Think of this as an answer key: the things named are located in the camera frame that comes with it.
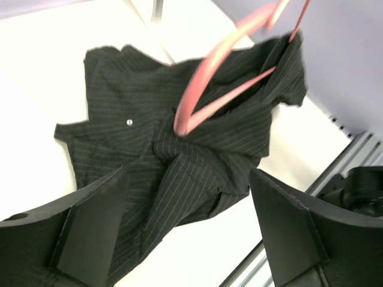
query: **pinstripe fabric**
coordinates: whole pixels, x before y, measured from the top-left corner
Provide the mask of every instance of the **pinstripe fabric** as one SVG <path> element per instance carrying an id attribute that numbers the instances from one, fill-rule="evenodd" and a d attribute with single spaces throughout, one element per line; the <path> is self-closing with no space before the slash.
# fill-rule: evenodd
<path id="1" fill-rule="evenodd" d="M 212 218 L 249 195 L 249 171 L 268 156 L 271 109 L 280 102 L 301 105 L 306 94 L 301 37 L 288 44 L 288 36 L 233 52 L 197 108 L 277 69 L 184 138 L 172 130 L 175 109 L 200 59 L 166 66 L 131 46 L 87 52 L 89 120 L 58 124 L 55 137 L 68 145 L 77 188 L 127 168 L 130 188 L 110 285 L 172 228 Z"/>

